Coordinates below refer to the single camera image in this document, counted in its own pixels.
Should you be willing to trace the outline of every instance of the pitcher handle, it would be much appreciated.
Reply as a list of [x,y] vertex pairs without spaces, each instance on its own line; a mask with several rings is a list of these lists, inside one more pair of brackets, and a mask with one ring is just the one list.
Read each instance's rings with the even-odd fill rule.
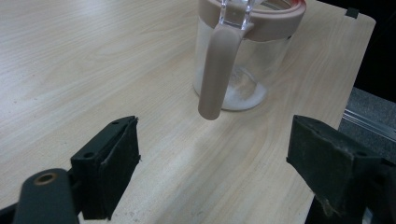
[[217,119],[224,101],[242,38],[252,28],[241,30],[219,23],[212,33],[207,48],[204,77],[198,111],[205,119]]

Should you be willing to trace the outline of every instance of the pink pitcher lid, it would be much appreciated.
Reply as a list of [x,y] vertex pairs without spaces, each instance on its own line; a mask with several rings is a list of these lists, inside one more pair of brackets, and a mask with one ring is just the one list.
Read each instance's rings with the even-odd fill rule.
[[[264,42],[287,38],[297,30],[306,9],[304,0],[267,0],[264,5],[274,6],[276,10],[254,7],[250,12],[250,22],[254,28],[246,34],[246,39]],[[198,10],[201,20],[215,28],[219,23],[220,0],[199,0]]]

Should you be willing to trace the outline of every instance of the clear plastic pitcher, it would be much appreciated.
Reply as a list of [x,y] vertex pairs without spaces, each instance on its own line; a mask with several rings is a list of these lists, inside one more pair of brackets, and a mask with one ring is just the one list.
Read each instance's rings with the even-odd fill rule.
[[199,0],[193,87],[198,110],[245,110],[265,97],[305,12],[304,0]]

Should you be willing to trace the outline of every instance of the screw hole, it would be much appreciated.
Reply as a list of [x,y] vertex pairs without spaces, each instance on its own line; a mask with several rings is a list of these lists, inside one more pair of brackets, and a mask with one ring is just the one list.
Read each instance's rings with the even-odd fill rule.
[[358,152],[356,152],[356,154],[358,155],[358,156],[367,156],[367,154],[365,153],[365,152],[362,152],[362,151],[358,151]]
[[57,175],[55,173],[43,174],[35,179],[35,185],[47,185],[56,179],[56,176]]
[[84,154],[84,158],[85,159],[89,159],[89,158],[92,158],[93,155],[95,155],[93,152],[87,152],[87,153]]

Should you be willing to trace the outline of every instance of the light wood grain surface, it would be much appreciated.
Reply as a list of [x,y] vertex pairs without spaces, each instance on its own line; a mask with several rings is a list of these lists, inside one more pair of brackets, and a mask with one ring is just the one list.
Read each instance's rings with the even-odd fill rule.
[[191,84],[197,1],[1,1],[0,207],[136,115],[142,161],[111,223],[304,223],[291,120],[338,127],[375,26],[345,12],[308,1],[263,103],[207,121]]

